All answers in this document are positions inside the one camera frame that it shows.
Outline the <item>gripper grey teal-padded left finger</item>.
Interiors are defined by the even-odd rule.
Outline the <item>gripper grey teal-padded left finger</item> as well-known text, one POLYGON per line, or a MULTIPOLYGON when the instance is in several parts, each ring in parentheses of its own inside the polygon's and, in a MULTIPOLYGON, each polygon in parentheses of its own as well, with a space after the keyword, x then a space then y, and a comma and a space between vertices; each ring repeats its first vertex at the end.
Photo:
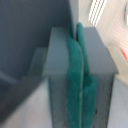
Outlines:
POLYGON ((71 28, 52 28, 44 74, 50 84, 53 128, 79 128, 82 53, 71 28))

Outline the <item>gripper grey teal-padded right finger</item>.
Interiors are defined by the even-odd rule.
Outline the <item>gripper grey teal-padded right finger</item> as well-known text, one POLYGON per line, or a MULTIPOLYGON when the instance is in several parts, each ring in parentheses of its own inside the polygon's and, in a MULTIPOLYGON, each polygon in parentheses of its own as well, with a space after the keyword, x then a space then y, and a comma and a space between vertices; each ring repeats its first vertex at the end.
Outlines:
POLYGON ((82 128, 107 128, 114 75, 117 68, 95 27, 77 26, 84 53, 82 128))

